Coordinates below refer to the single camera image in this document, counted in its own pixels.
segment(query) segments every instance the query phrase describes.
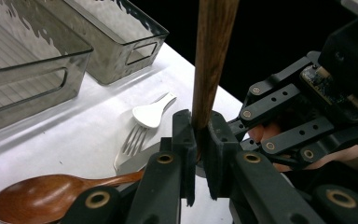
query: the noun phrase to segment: metal fork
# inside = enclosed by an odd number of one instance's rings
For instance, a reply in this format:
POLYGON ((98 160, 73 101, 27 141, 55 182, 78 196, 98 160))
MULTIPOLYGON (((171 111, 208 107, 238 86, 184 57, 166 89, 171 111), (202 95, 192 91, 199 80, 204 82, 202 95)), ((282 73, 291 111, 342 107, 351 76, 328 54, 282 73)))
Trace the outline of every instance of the metal fork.
POLYGON ((151 105, 136 106, 132 110, 132 114, 136 119, 136 124, 127 136, 123 146, 116 155, 114 167, 116 172, 118 167, 129 158, 142 150, 142 145, 149 129, 155 129, 159 126, 162 113, 169 107, 176 96, 168 92, 158 98, 151 105))
POLYGON ((143 127, 138 123, 133 126, 131 132, 126 138, 126 141, 116 156, 114 163, 116 171, 120 164, 141 151, 148 130, 148 128, 143 127))

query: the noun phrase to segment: clear plastic container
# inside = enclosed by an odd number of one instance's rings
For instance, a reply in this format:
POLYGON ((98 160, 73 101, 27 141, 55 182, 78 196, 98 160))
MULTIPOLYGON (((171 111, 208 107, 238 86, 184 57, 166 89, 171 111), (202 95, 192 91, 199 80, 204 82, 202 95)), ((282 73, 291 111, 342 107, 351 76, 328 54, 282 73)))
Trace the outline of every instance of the clear plastic container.
POLYGON ((152 64, 169 32, 127 0, 38 0, 94 47, 87 71, 111 84, 152 64))
POLYGON ((0 129, 76 97, 92 51, 35 0, 0 0, 0 129))

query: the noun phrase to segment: white table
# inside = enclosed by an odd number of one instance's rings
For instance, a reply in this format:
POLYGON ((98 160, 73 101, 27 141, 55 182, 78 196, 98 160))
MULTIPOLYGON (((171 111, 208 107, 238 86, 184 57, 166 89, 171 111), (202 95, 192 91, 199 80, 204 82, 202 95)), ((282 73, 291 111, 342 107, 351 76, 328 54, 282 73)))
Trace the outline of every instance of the white table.
MULTIPOLYGON (((154 63, 109 85, 86 74, 78 96, 0 130, 0 190, 39 175, 83 178, 114 176, 113 160, 135 120, 131 109, 171 91, 176 102, 161 125, 149 131, 145 147, 172 136, 172 114, 192 107, 194 66, 164 44, 154 63)), ((218 88, 213 110, 237 117, 241 102, 218 88)), ((182 201, 182 222, 232 223, 228 199, 213 201, 206 180, 196 179, 192 207, 182 201)))

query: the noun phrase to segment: spoon bowl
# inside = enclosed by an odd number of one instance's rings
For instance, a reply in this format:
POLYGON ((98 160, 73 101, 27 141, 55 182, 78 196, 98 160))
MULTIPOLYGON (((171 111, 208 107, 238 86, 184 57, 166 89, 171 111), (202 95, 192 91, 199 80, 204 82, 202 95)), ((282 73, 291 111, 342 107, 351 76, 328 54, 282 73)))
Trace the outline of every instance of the spoon bowl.
POLYGON ((61 219, 78 195, 96 186, 118 186, 138 181, 143 171, 105 179, 73 175, 41 175, 0 191, 0 222, 51 223, 61 219))
POLYGON ((168 92, 153 104, 134 107, 132 110, 133 117, 145 128, 157 128, 161 123, 165 109, 173 104, 174 100, 176 100, 176 96, 168 92))

